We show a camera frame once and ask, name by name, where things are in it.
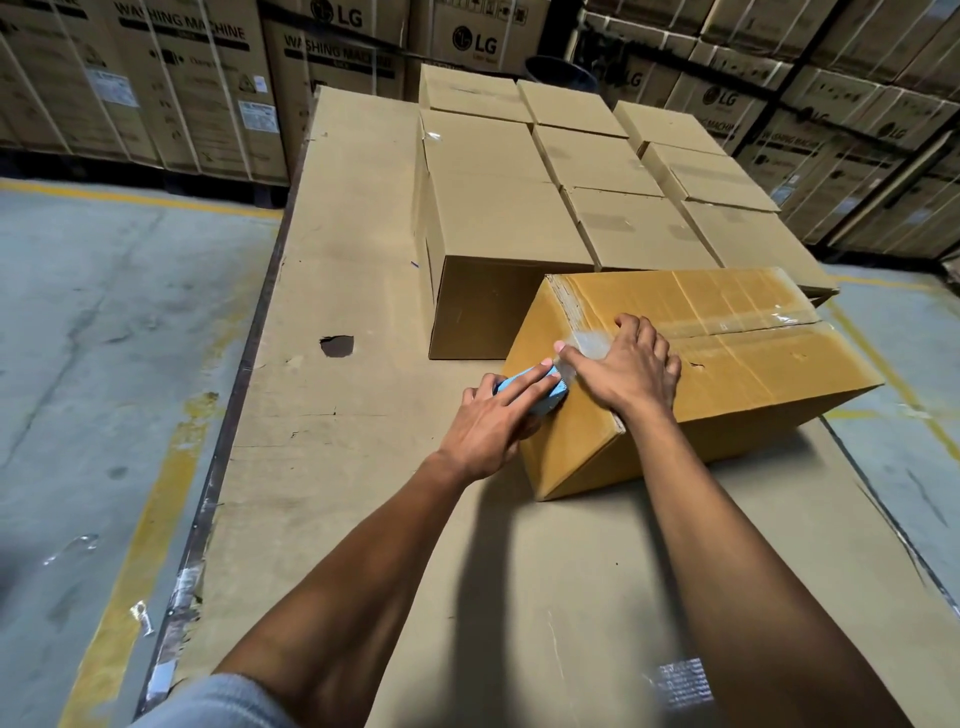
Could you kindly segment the person's left hand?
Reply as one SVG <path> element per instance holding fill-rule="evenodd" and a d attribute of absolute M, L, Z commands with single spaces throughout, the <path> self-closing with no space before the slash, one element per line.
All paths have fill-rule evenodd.
<path fill-rule="evenodd" d="M 466 486 L 498 472 L 518 451 L 517 424 L 537 399 L 497 399 L 494 387 L 506 377 L 484 373 L 462 402 L 436 454 L 453 479 Z"/>

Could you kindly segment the person's right hand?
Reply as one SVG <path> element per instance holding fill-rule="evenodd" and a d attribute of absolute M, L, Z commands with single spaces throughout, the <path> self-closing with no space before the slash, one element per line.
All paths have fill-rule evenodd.
<path fill-rule="evenodd" d="M 604 407 L 623 421 L 634 421 L 651 412 L 672 415 L 677 389 L 666 389 L 665 368 L 670 355 L 669 341 L 658 333 L 658 360 L 644 360 L 637 351 L 638 317 L 616 315 L 617 333 L 601 360 L 599 381 L 582 384 Z"/>

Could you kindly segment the blue tape dispenser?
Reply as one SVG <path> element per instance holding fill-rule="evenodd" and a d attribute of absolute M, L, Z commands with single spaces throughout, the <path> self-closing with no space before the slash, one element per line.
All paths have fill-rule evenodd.
<path fill-rule="evenodd" d="M 530 369 L 532 368 L 522 370 L 513 376 L 506 377 L 493 387 L 492 393 L 495 395 L 498 394 L 502 389 L 509 387 L 513 381 L 525 375 Z M 545 418 L 549 413 L 556 409 L 566 398 L 567 394 L 569 394 L 568 382 L 566 379 L 564 379 L 563 374 L 556 364 L 554 364 L 548 371 L 548 376 L 553 375 L 556 375 L 558 378 L 558 381 L 555 383 L 554 387 L 549 391 L 549 393 L 538 399 L 529 410 L 529 414 L 536 418 Z"/>

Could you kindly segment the yellowish taped cardboard box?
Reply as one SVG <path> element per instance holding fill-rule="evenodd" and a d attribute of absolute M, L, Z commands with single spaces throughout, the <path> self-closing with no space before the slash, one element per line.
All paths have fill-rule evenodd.
<path fill-rule="evenodd" d="M 620 313 L 646 317 L 678 356 L 675 416 L 707 464 L 768 446 L 884 384 L 779 268 L 548 274 L 503 373 L 538 364 L 561 339 L 603 358 Z"/>

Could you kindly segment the person's left forearm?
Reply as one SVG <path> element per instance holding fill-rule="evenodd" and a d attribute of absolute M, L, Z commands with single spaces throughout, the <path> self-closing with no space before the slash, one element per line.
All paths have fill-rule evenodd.
<path fill-rule="evenodd" d="M 253 625 L 213 671 L 243 678 L 297 728 L 363 728 L 426 566 L 463 492 L 500 471 L 440 447 Z"/>

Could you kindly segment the person's right forearm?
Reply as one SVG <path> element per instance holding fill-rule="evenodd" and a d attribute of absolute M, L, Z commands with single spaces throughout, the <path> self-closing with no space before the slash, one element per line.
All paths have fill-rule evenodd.
<path fill-rule="evenodd" d="M 661 403 L 621 412 L 714 700 L 733 728 L 912 728 Z"/>

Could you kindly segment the group of plain brown cartons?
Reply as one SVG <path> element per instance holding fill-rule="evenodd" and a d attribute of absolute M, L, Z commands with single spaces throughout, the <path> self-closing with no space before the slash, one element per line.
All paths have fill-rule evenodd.
<path fill-rule="evenodd" d="M 426 65 L 412 221 L 428 355 L 507 358 L 552 274 L 777 268 L 838 284 L 700 120 Z"/>

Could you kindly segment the large cardboard sheet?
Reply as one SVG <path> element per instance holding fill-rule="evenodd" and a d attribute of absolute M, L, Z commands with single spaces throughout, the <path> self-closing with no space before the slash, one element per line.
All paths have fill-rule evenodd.
<path fill-rule="evenodd" d="M 489 362 L 431 361 L 411 206 L 417 107 L 323 91 L 247 367 L 176 678 L 209 673 L 433 451 Z M 714 476 L 916 728 L 960 728 L 960 616 L 822 419 Z M 694 728 L 648 682 L 693 658 L 639 482 L 535 503 L 468 488 L 367 728 Z"/>

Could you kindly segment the dark blue plastic bin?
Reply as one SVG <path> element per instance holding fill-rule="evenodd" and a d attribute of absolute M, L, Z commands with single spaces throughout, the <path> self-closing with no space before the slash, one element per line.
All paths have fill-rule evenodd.
<path fill-rule="evenodd" d="M 524 78 L 549 87 L 599 94 L 599 82 L 590 71 L 558 56 L 529 56 L 524 61 Z"/>

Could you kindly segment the stack of printed appliance cartons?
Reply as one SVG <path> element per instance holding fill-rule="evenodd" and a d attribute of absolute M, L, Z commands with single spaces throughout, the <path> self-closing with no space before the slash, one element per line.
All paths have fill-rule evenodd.
<path fill-rule="evenodd" d="M 0 149 L 286 187 L 320 87 L 520 76 L 551 0 L 0 0 Z"/>
<path fill-rule="evenodd" d="M 960 131 L 960 0 L 579 0 L 568 26 L 607 103 L 694 116 L 810 247 Z"/>

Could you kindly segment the dark pallet base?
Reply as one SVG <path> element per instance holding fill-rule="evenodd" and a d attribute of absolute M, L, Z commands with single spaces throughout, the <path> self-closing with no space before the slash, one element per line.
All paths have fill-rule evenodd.
<path fill-rule="evenodd" d="M 268 211 L 283 210 L 291 189 L 289 185 L 169 172 L 132 162 L 7 148 L 0 148 L 0 178 L 70 182 L 124 191 L 163 190 L 174 196 L 249 204 Z"/>

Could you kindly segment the grey shirt sleeve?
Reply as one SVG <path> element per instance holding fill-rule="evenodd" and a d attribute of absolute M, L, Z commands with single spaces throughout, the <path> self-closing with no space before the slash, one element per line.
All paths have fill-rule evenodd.
<path fill-rule="evenodd" d="M 301 728 L 253 680 L 213 674 L 179 687 L 127 728 Z"/>

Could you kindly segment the clear plastic scrap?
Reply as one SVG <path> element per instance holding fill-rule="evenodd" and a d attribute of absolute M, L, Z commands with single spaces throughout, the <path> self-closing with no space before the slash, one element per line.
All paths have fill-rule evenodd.
<path fill-rule="evenodd" d="M 79 535 L 69 540 L 62 548 L 51 554 L 43 562 L 44 567 L 51 566 L 56 562 L 63 562 L 66 559 L 72 559 L 78 556 L 87 555 L 96 551 L 100 541 L 99 534 L 87 533 Z"/>

